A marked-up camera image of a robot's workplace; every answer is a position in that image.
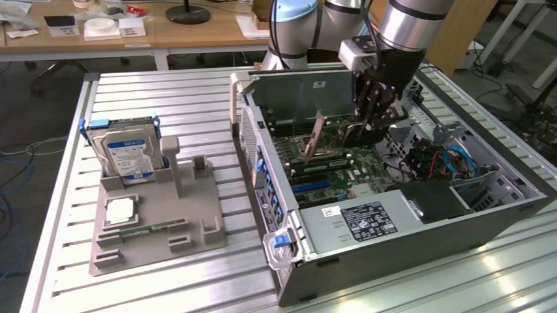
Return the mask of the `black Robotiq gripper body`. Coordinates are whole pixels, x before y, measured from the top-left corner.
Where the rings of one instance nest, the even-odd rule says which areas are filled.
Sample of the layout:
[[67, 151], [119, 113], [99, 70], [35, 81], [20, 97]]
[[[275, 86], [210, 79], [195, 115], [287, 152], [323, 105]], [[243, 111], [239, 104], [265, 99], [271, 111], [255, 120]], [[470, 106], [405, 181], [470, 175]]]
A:
[[422, 63], [426, 50], [408, 52], [395, 48], [381, 50], [378, 65], [371, 70], [371, 77], [382, 84], [393, 87], [397, 98], [402, 98], [404, 90], [413, 80]]

